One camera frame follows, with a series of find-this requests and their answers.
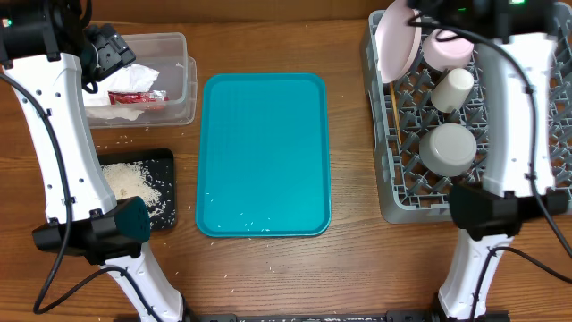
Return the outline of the small pink bowl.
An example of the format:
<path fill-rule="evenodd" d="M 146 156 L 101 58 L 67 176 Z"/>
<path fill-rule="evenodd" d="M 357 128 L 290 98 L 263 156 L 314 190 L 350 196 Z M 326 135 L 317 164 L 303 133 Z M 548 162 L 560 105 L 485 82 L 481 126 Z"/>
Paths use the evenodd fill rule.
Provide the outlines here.
<path fill-rule="evenodd" d="M 422 50 L 425 62 L 439 72 L 464 68 L 471 60 L 474 44 L 464 38 L 445 41 L 455 36 L 454 32 L 433 31 L 423 42 Z"/>

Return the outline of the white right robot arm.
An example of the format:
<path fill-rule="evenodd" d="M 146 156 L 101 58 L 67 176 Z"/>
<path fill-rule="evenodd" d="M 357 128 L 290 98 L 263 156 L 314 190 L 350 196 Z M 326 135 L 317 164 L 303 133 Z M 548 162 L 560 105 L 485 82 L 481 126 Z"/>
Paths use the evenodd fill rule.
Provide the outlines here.
<path fill-rule="evenodd" d="M 486 297 L 496 268 L 522 225 L 568 209 L 549 151 L 551 59 L 558 44 L 555 3 L 414 1 L 411 27 L 447 30 L 476 45 L 488 106 L 489 148 L 483 179 L 449 195 L 458 242 L 436 293 L 434 321 L 506 321 Z"/>

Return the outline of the large white plate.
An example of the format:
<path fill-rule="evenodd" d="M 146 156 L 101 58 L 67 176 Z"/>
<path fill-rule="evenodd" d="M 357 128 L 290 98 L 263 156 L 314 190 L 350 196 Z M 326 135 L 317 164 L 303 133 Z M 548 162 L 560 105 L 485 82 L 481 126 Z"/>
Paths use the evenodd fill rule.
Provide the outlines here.
<path fill-rule="evenodd" d="M 374 40 L 378 54 L 377 70 L 383 84 L 403 77 L 414 62 L 421 42 L 421 29 L 408 26 L 417 11 L 406 0 L 395 0 L 380 19 Z"/>

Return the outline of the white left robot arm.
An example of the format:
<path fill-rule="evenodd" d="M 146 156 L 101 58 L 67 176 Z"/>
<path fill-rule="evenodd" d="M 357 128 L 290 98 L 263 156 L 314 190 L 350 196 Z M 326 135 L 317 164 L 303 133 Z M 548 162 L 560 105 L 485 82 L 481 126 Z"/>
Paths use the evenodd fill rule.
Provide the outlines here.
<path fill-rule="evenodd" d="M 90 2 L 1 4 L 1 78 L 20 102 L 45 187 L 46 222 L 32 237 L 39 250 L 83 257 L 111 276 L 141 320 L 192 321 L 150 248 L 143 200 L 117 199 L 99 164 L 83 96 L 135 54 L 91 14 Z"/>

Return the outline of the grey bowl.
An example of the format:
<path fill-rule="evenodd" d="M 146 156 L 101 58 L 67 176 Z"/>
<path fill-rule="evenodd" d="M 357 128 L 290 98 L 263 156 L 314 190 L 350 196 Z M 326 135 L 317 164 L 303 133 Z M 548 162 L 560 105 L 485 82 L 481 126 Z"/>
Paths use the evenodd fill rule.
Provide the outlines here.
<path fill-rule="evenodd" d="M 455 177 L 468 170 L 476 155 L 474 135 L 456 123 L 445 123 L 429 131 L 420 141 L 419 156 L 433 173 Z"/>

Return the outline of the pale green cup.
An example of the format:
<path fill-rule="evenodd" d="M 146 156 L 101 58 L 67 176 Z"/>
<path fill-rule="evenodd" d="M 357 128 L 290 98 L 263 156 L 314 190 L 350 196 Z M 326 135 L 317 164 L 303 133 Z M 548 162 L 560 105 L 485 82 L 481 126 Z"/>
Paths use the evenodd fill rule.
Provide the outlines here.
<path fill-rule="evenodd" d="M 460 109 L 474 84 L 474 77 L 468 70 L 462 68 L 451 70 L 432 91 L 433 106 L 447 114 Z"/>

